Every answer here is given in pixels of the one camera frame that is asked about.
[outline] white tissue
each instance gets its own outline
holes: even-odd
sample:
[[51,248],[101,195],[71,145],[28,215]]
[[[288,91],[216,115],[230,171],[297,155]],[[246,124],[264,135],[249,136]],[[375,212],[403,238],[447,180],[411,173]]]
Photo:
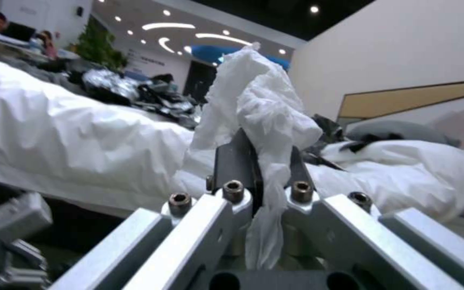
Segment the white tissue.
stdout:
[[310,146],[322,131],[302,113],[302,102],[282,67],[256,49],[258,44],[224,57],[177,175],[191,174],[198,179],[212,174],[209,158],[213,159],[216,147],[230,142],[243,128],[257,151],[264,181],[263,207],[247,231],[246,266],[267,269],[278,261],[284,242],[280,218],[286,208],[284,185],[290,177],[291,148]]

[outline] gray pillow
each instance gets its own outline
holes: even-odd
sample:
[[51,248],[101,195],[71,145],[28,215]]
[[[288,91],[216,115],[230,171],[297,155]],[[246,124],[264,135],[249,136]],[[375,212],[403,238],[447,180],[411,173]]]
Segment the gray pillow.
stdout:
[[461,142],[445,136],[430,127],[404,121],[378,121],[359,125],[348,130],[346,137],[355,141],[380,140],[421,140],[459,147]]

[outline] mounting hole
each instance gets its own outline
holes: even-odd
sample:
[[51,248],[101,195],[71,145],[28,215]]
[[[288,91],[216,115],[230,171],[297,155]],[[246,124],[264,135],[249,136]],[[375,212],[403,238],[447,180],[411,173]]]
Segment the mounting hole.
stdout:
[[182,201],[186,200],[186,196],[185,195],[175,195],[175,197],[173,197],[173,199],[176,202],[182,202]]
[[348,274],[334,272],[327,277],[329,290],[359,290],[357,282]]
[[355,200],[359,202],[367,202],[368,199],[364,193],[350,193],[350,196],[352,196]]
[[214,275],[209,283],[209,290],[239,290],[241,283],[232,273],[219,273]]
[[239,183],[237,183],[235,181],[231,181],[231,182],[227,183],[227,188],[229,188],[229,189],[238,189],[239,188]]
[[309,189],[309,184],[307,184],[305,182],[298,182],[296,184],[296,187],[297,187],[297,189],[300,189],[302,191],[306,191],[307,189]]
[[223,229],[220,229],[219,233],[217,234],[217,242],[221,242],[223,239]]

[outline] screw head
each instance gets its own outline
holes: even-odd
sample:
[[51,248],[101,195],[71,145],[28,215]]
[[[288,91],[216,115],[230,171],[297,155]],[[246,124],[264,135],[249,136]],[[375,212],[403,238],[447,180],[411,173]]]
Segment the screw head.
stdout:
[[187,193],[173,193],[168,206],[173,216],[184,216],[191,209],[192,199]]
[[223,198],[232,202],[239,203],[244,197],[244,186],[239,180],[230,180],[223,185]]
[[214,176],[212,176],[212,175],[208,175],[205,178],[205,187],[207,188],[207,191],[212,190],[212,181],[213,181],[212,179],[214,179]]
[[370,213],[370,207],[372,207],[372,199],[365,193],[354,191],[348,194],[348,198],[359,207],[361,207],[367,213]]
[[306,181],[295,181],[291,186],[291,199],[300,202],[308,203],[313,198],[313,188]]

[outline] curved ceiling light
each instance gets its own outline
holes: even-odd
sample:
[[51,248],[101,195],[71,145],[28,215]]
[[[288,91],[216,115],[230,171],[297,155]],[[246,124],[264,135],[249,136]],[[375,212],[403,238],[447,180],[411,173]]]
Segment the curved ceiling light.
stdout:
[[196,27],[192,24],[184,24],[184,23],[150,23],[142,26],[142,29],[145,31],[149,31],[150,29],[157,29],[157,28],[189,28],[195,29]]
[[223,40],[228,40],[228,41],[234,41],[234,42],[237,42],[238,44],[244,44],[245,46],[252,45],[250,42],[244,41],[242,39],[225,36],[225,35],[219,35],[219,34],[213,34],[213,33],[197,33],[196,35],[197,35],[197,38],[218,38],[218,39],[223,39]]
[[169,41],[169,38],[167,38],[167,37],[159,38],[159,44],[160,44],[160,46],[162,46],[162,48],[169,51],[170,53],[175,53],[175,51],[173,51],[171,48],[168,48],[168,46],[166,46],[166,42],[168,42],[168,41]]

